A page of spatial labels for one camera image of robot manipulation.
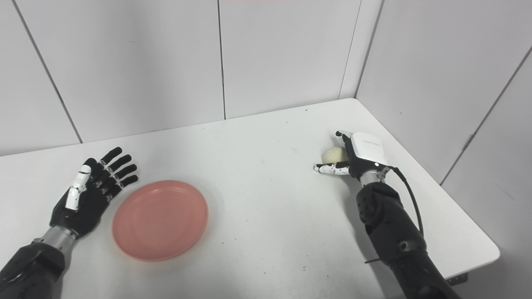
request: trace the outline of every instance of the black cable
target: black cable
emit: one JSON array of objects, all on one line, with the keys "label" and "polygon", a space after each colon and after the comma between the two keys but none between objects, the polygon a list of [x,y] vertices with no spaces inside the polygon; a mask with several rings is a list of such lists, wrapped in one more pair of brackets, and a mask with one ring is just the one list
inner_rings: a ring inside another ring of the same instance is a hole
[{"label": "black cable", "polygon": [[423,234],[423,223],[421,222],[421,213],[419,212],[418,202],[415,200],[414,192],[412,191],[412,188],[410,188],[410,185],[406,181],[406,177],[399,170],[399,168],[394,167],[394,166],[390,166],[390,168],[401,179],[401,181],[403,181],[403,183],[405,184],[406,188],[408,189],[408,193],[410,194],[410,198],[412,199],[412,203],[414,205],[415,216],[418,218],[419,233],[421,233],[421,235],[424,236],[424,234]]}]

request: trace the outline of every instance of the pink plate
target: pink plate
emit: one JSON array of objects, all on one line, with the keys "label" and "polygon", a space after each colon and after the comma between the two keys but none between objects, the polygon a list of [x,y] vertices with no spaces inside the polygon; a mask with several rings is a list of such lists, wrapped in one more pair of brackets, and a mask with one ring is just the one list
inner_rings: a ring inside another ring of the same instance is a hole
[{"label": "pink plate", "polygon": [[207,226],[203,195],[181,181],[158,181],[131,193],[113,220],[113,237],[126,254],[162,261],[191,248]]}]

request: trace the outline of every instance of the silver wrist cylinder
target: silver wrist cylinder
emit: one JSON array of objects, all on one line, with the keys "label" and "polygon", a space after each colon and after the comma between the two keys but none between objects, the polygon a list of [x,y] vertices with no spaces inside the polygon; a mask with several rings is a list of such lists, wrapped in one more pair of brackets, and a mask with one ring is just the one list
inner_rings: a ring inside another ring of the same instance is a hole
[{"label": "silver wrist cylinder", "polygon": [[371,182],[384,182],[386,174],[378,170],[368,170],[360,177],[360,184],[363,186]]},{"label": "silver wrist cylinder", "polygon": [[42,236],[42,238],[34,239],[34,242],[48,244],[66,254],[76,240],[76,233],[74,231],[64,228],[62,226],[52,226]]}]

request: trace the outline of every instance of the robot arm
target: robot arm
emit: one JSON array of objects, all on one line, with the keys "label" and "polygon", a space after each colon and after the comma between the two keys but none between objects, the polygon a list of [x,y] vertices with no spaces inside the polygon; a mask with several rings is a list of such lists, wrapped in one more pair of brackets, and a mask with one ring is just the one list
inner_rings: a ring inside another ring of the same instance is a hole
[{"label": "robot arm", "polygon": [[0,271],[0,299],[51,299],[54,285],[65,271],[74,242],[93,231],[109,201],[138,180],[128,176],[134,164],[117,147],[99,162],[90,158],[81,167],[70,188],[56,204],[50,228],[42,238],[21,247]]},{"label": "robot arm", "polygon": [[349,161],[317,164],[321,173],[349,174],[362,184],[356,195],[360,220],[365,225],[375,251],[390,267],[407,299],[460,299],[440,274],[427,253],[419,211],[418,229],[403,208],[399,194],[385,183],[392,169],[406,183],[395,167],[386,165],[382,143],[370,134],[338,131],[345,142]]}]

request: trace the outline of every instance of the white ball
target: white ball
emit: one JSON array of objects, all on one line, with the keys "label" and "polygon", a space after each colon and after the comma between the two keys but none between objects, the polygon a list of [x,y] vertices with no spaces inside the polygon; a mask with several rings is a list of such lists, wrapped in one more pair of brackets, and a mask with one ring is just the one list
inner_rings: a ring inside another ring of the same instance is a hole
[{"label": "white ball", "polygon": [[347,153],[343,147],[332,147],[321,156],[324,164],[347,161]]}]

